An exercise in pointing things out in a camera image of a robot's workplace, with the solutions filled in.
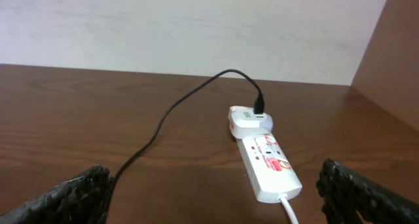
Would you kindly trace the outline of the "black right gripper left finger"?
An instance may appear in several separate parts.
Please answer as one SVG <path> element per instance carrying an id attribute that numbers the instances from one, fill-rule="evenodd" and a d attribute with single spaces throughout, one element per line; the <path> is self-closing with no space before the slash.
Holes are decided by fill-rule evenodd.
<path id="1" fill-rule="evenodd" d="M 109 169 L 95 165 L 1 215 L 1 224 L 105 223 L 113 186 Z"/>

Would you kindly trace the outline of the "white USB charger adapter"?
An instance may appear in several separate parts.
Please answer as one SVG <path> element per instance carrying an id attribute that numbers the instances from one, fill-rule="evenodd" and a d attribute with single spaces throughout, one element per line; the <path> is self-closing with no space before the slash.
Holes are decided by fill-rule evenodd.
<path id="1" fill-rule="evenodd" d="M 228 121 L 232 136 L 239 140 L 254 134 L 268 134 L 273 129 L 272 117 L 267 113 L 254 114 L 251 107 L 230 107 Z"/>

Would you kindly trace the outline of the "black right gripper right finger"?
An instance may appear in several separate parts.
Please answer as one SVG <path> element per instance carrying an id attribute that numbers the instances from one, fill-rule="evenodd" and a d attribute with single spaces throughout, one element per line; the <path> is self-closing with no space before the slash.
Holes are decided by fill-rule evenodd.
<path id="1" fill-rule="evenodd" d="M 332 159 L 323 162 L 316 187 L 328 224 L 364 221 L 418 224 L 418 204 Z"/>

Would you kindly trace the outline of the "white power strip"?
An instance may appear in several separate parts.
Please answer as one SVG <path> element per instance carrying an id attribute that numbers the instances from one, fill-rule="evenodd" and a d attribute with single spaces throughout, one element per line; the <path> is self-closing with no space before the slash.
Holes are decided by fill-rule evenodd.
<path id="1" fill-rule="evenodd" d="M 234 139 L 259 202 L 278 203 L 281 196 L 289 200 L 299 195 L 302 183 L 272 132 Z"/>

